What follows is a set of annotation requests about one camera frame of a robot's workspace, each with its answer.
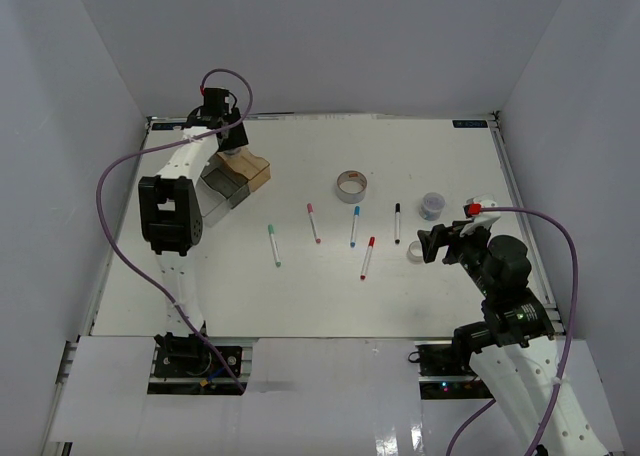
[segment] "metal frame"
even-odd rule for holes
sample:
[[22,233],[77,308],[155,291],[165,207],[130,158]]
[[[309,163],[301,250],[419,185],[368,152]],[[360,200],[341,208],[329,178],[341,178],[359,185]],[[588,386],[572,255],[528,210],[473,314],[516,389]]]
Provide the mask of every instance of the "metal frame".
[[[511,169],[511,163],[509,163],[509,157],[507,155],[507,149],[504,144],[504,139],[502,137],[502,134],[500,133],[499,122],[495,118],[495,116],[492,117],[493,119],[487,119],[487,123],[489,124],[491,135],[493,136],[493,143],[496,146],[496,152],[498,153],[498,158],[500,159],[502,172],[504,174],[505,181],[507,182],[509,194],[511,195],[511,199],[517,206],[524,207],[524,204],[522,203],[522,197],[520,196],[520,191],[518,190],[518,185],[516,184],[515,176],[513,174],[513,170]],[[542,291],[542,294],[539,294],[538,297],[544,297],[544,299],[546,300],[546,304],[544,304],[545,301],[542,302],[546,308],[556,309],[556,300],[553,296],[553,291],[551,290],[551,285],[549,284],[547,273],[544,270],[540,252],[533,237],[533,232],[531,231],[529,217],[526,214],[522,213],[518,213],[517,217],[518,224],[520,225],[520,230],[522,231],[522,235],[525,239],[525,243],[533,253],[533,257],[530,259],[532,260],[531,262],[533,263],[535,269],[534,277],[538,282],[539,290]]]
[[53,396],[53,403],[51,404],[51,411],[49,413],[49,419],[47,421],[47,429],[44,433],[42,444],[40,446],[39,454],[41,456],[66,456],[69,454],[71,447],[68,443],[50,443],[49,434],[51,432],[51,426],[58,410],[58,404],[62,397],[62,390],[64,389],[64,383],[69,377],[71,371],[71,364],[73,363],[73,357],[78,347],[78,343],[67,343],[62,353],[62,360],[60,361],[60,368],[58,369],[58,375],[56,376],[56,389]]
[[[147,118],[147,124],[145,127],[144,138],[140,142],[140,149],[144,149],[144,145],[147,142],[147,137],[149,136],[149,131],[151,130],[151,120],[152,118]],[[120,237],[120,231],[122,229],[122,224],[124,222],[124,215],[127,213],[127,209],[129,208],[129,199],[131,197],[131,191],[133,191],[134,182],[136,178],[136,174],[138,173],[138,165],[140,164],[140,158],[137,158],[135,161],[135,166],[133,171],[131,172],[131,177],[129,178],[129,186],[128,191],[125,196],[124,204],[120,209],[120,213],[118,214],[116,227],[112,228],[113,235],[116,238],[116,241]],[[109,268],[111,267],[111,261],[113,260],[113,251],[109,248],[108,254],[105,258],[105,263],[102,268],[101,274],[98,278],[98,283],[96,288],[91,294],[91,300],[89,301],[89,307],[87,308],[87,312],[85,313],[84,318],[82,319],[82,325],[80,326],[80,331],[78,336],[89,336],[91,334],[91,329],[93,328],[93,323],[96,319],[96,315],[100,310],[100,302],[102,301],[102,293],[104,291],[104,287],[107,284],[107,278],[109,277]]]
[[[215,346],[242,346],[242,366],[241,366],[241,374],[240,381],[246,383],[249,380],[249,376],[251,375],[252,362],[253,362],[253,344],[257,341],[255,338],[239,338],[239,339],[216,339],[209,338],[209,340]],[[61,389],[64,384],[69,379],[69,374],[71,373],[71,367],[73,366],[73,360],[75,358],[76,350],[78,349],[78,343],[67,343],[64,348],[64,354],[62,355],[62,361],[60,362],[60,369],[58,370],[58,376],[56,378],[56,385],[60,388],[58,394],[56,395],[56,406],[57,401],[59,399],[59,394],[62,392]],[[202,380],[202,378],[156,378],[153,375],[153,370],[156,364],[156,358],[158,355],[157,348],[153,353],[153,361],[151,364],[151,369],[149,372],[149,382],[150,383],[198,383]],[[216,378],[216,382],[218,383],[233,383],[231,378]]]

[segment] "white tabletop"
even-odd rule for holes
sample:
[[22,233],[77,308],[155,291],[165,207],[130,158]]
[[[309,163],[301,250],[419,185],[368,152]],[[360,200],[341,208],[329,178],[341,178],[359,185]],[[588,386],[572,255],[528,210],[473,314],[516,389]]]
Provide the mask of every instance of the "white tabletop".
[[[437,221],[446,225],[464,218],[462,206],[474,196],[491,193],[498,204],[512,204],[489,129],[373,116],[249,121],[246,129],[249,149],[271,163],[271,180],[192,249],[209,335],[450,337],[456,327],[482,319],[482,296],[462,268],[411,263],[406,251],[418,229],[433,225],[417,211],[429,191],[446,198]],[[179,137],[179,131],[152,131],[147,147]],[[169,157],[169,152],[144,156],[136,183]],[[352,169],[369,181],[353,249],[353,206],[334,192],[338,174]],[[321,244],[313,239],[309,202]],[[400,245],[393,237],[395,203],[402,205]],[[268,224],[275,227],[280,268],[274,265]],[[493,234],[522,237],[513,214],[503,214]],[[361,281],[370,236],[376,243],[367,280]],[[136,189],[119,245],[160,280],[141,235]],[[164,322],[162,294],[114,258],[92,334],[154,335],[164,332]]]

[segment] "green marker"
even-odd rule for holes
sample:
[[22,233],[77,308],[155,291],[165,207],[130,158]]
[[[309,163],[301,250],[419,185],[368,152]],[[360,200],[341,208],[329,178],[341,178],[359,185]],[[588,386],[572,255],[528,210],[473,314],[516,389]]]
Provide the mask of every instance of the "green marker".
[[280,261],[280,255],[278,254],[278,245],[276,244],[276,235],[273,230],[273,224],[269,225],[269,239],[271,240],[271,251],[273,251],[273,259],[276,260],[276,267],[279,268],[282,266],[282,261]]

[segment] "red marker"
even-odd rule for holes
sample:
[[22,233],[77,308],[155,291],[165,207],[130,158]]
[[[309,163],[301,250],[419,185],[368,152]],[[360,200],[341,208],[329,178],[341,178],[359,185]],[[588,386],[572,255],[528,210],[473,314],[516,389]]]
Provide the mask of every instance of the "red marker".
[[316,243],[320,244],[322,240],[318,237],[316,218],[313,217],[313,206],[311,206],[311,203],[307,204],[307,211],[309,212],[309,221],[311,221],[311,229],[313,230],[313,239],[316,240]]
[[362,279],[363,281],[367,277],[367,271],[369,270],[369,262],[371,261],[371,252],[373,251],[373,243],[375,242],[376,242],[376,238],[371,236],[371,238],[369,238],[369,246],[367,247],[367,254],[364,257],[362,272],[360,273],[360,279]]

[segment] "clear plastic cup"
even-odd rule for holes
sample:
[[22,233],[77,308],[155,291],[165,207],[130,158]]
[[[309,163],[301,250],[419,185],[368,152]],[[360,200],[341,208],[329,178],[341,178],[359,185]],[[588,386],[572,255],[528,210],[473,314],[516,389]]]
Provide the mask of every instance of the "clear plastic cup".
[[444,196],[439,193],[427,193],[420,204],[420,216],[427,221],[435,221],[445,206]]

